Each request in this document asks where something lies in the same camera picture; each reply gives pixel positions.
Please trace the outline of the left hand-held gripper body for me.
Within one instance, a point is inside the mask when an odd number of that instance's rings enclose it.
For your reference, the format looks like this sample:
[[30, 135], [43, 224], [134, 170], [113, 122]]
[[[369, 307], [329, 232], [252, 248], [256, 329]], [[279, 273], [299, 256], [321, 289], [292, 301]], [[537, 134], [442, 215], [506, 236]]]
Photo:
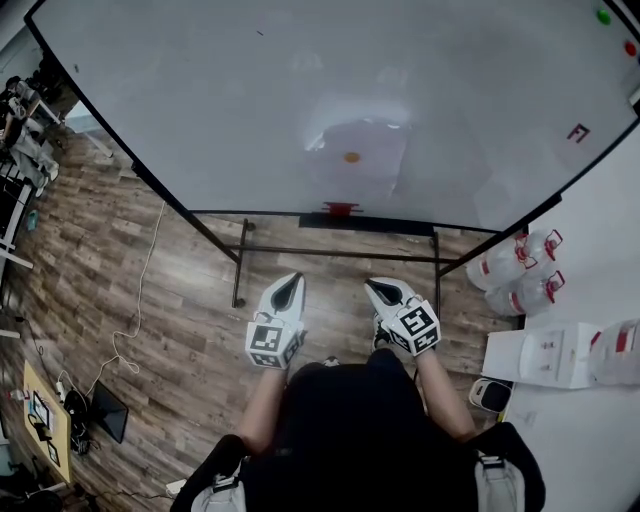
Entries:
[[304, 324], [267, 313], [248, 323], [245, 352], [257, 367], [286, 370], [304, 344]]

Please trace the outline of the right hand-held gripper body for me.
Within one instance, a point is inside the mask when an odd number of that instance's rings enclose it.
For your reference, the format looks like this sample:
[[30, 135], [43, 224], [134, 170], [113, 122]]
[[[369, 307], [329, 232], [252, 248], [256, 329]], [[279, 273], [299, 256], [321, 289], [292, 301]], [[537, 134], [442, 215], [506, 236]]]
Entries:
[[393, 343], [412, 356], [433, 349], [440, 342], [440, 322], [431, 304], [421, 296], [411, 297], [382, 321]]

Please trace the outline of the white whiteboard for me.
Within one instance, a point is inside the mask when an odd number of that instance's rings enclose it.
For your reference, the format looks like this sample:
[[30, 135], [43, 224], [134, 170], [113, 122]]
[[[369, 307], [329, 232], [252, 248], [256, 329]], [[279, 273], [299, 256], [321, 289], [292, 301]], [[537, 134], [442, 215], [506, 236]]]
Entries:
[[[626, 0], [39, 0], [25, 22], [192, 212], [340, 202], [500, 231], [638, 120], [640, 7]], [[396, 186], [333, 201], [305, 147], [364, 118], [410, 129]]]

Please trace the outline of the person's right forearm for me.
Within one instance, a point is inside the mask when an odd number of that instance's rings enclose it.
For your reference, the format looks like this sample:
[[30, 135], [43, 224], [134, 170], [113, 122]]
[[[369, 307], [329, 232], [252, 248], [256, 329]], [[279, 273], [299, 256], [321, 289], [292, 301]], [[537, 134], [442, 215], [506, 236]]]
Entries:
[[458, 395], [434, 349], [415, 357], [428, 415], [449, 436], [467, 441], [476, 435], [471, 413]]

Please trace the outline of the person's left forearm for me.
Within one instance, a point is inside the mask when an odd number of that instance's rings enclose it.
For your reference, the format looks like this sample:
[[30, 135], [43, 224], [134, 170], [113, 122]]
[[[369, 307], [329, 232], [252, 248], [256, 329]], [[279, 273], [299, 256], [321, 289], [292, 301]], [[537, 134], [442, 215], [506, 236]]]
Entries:
[[251, 454], [263, 453], [272, 443], [288, 371], [263, 371], [237, 427], [237, 435]]

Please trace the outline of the small white space heater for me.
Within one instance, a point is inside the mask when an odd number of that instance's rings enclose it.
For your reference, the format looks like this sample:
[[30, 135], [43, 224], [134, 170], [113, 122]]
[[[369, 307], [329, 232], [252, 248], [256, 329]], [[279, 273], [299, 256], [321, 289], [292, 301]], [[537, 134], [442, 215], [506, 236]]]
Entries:
[[469, 392], [469, 402], [485, 411], [502, 413], [511, 398], [512, 388], [496, 380], [479, 378], [474, 382]]

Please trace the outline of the person's black top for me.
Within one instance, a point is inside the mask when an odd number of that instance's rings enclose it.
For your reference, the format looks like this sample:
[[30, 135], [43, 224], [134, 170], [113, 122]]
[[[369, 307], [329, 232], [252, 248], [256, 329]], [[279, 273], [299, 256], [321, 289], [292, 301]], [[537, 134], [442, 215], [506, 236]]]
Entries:
[[288, 372], [275, 435], [251, 454], [225, 435], [170, 512], [542, 512], [546, 486], [507, 422], [467, 441], [428, 415], [390, 349]]

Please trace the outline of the white water dispenser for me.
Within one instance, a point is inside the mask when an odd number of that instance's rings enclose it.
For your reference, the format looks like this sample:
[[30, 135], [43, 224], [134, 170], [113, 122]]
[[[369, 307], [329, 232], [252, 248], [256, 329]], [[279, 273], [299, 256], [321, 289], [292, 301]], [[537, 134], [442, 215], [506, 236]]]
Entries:
[[599, 386], [589, 368], [591, 342], [598, 333], [596, 326], [587, 323], [493, 332], [481, 375], [556, 389]]

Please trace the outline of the clear jug on dispenser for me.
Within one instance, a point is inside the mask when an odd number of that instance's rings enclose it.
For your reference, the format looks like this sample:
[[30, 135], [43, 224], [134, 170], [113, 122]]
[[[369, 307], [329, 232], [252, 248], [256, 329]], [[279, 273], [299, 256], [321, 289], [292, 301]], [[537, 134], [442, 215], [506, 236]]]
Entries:
[[598, 385], [640, 386], [640, 318], [597, 332], [588, 367]]

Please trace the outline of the yellow wooden table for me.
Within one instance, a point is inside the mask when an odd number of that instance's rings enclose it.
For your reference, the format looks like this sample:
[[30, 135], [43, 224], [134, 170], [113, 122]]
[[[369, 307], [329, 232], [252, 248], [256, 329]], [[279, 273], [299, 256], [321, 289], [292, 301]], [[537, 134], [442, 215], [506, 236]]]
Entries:
[[36, 443], [37, 455], [43, 455], [51, 468], [67, 484], [72, 483], [71, 418], [56, 392], [41, 378], [28, 361], [24, 363], [24, 425]]

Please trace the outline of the white metal rack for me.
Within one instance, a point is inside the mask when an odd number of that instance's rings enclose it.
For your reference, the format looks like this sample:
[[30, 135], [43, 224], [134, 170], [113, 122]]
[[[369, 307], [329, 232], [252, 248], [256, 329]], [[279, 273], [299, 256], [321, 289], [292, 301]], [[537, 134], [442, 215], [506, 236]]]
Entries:
[[15, 254], [14, 243], [32, 191], [31, 183], [22, 177], [17, 166], [7, 156], [0, 156], [0, 279], [6, 261], [29, 270], [34, 268], [32, 262]]

